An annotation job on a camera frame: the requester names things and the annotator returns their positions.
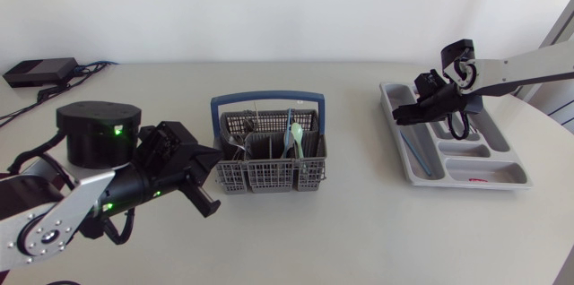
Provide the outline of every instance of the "spoon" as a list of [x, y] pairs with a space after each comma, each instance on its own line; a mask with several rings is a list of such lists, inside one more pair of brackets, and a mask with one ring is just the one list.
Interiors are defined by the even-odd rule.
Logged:
[[301, 140], [303, 140], [303, 127], [299, 123], [293, 123], [291, 125], [291, 133], [293, 134], [293, 139], [297, 144], [297, 153], [299, 158], [303, 158], [303, 148], [301, 147]]
[[293, 145], [295, 144], [295, 138], [293, 137], [293, 133], [289, 132], [289, 134], [287, 134], [288, 132], [285, 132], [285, 141], [288, 141], [287, 144], [285, 145], [285, 150], [283, 151], [283, 154], [281, 155], [281, 158], [284, 159], [287, 157], [287, 152], [293, 147]]

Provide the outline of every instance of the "cutlery tray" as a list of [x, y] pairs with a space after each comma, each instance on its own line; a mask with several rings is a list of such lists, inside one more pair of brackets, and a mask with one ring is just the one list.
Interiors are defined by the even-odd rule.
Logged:
[[[485, 109], [479, 114], [468, 115], [471, 132], [466, 139], [458, 141], [450, 134], [446, 121], [396, 124], [393, 109], [416, 103], [412, 86], [381, 83], [380, 90], [381, 105], [401, 155], [406, 178], [413, 185], [500, 190], [532, 187], [517, 154]], [[458, 117], [453, 116], [453, 126], [461, 131]]]
[[[285, 158], [283, 137], [289, 110], [224, 112], [218, 107], [253, 99], [304, 99], [317, 101], [316, 110], [292, 109], [292, 122], [301, 124], [303, 158], [291, 149]], [[317, 191], [325, 177], [326, 141], [323, 95], [300, 91], [254, 91], [212, 99], [213, 147], [223, 152], [217, 165], [217, 181], [227, 194]], [[246, 151], [234, 143], [244, 141]]]

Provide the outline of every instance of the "plastic utensil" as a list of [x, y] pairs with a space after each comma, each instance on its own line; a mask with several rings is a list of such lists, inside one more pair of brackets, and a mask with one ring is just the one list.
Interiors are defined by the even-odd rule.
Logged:
[[293, 148], [293, 146], [295, 145], [295, 138], [293, 137], [293, 134], [291, 132], [289, 132], [289, 136], [286, 139], [288, 139], [289, 141], [288, 144], [285, 145], [285, 151], [281, 155], [282, 159], [287, 157], [287, 152], [289, 152], [289, 150]]
[[287, 151], [289, 150], [288, 146], [289, 146], [289, 139], [291, 137], [291, 109], [289, 108], [289, 111], [287, 112], [287, 125], [285, 125], [285, 134], [283, 135], [283, 154], [282, 154], [282, 158], [284, 158], [287, 155]]
[[303, 140], [303, 127], [301, 127], [299, 123], [293, 123], [293, 125], [291, 125], [291, 133], [293, 134], [295, 144], [297, 144], [298, 157], [302, 159], [304, 157], [303, 148], [301, 147], [301, 141]]
[[416, 158], [416, 160], [419, 161], [419, 164], [421, 164], [422, 169], [424, 169], [424, 173], [426, 173], [429, 177], [432, 175], [431, 174], [431, 170], [429, 169], [429, 167], [427, 166], [427, 164], [424, 162], [424, 160], [422, 159], [421, 155], [419, 154], [418, 151], [415, 150], [414, 146], [411, 144], [411, 142], [406, 138], [406, 136], [403, 134], [403, 132], [401, 132], [401, 136], [403, 136], [404, 142], [406, 143], [406, 145], [411, 149], [411, 151], [413, 152], [414, 157]]

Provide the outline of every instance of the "green led light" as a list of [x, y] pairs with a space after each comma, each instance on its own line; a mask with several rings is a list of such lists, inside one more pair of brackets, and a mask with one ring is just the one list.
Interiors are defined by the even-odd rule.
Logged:
[[114, 133], [116, 134], [116, 136], [118, 136], [119, 134], [122, 134], [123, 129], [124, 129], [123, 125], [115, 125], [114, 126]]

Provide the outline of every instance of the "blue basket handle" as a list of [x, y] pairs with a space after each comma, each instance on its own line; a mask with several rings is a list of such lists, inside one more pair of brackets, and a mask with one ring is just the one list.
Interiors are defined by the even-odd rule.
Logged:
[[251, 91], [232, 93], [212, 98], [212, 122], [213, 135], [215, 138], [219, 138], [221, 130], [219, 126], [219, 106], [241, 101], [262, 99], [315, 101], [319, 104], [319, 133], [325, 134], [325, 97], [323, 94], [305, 91]]

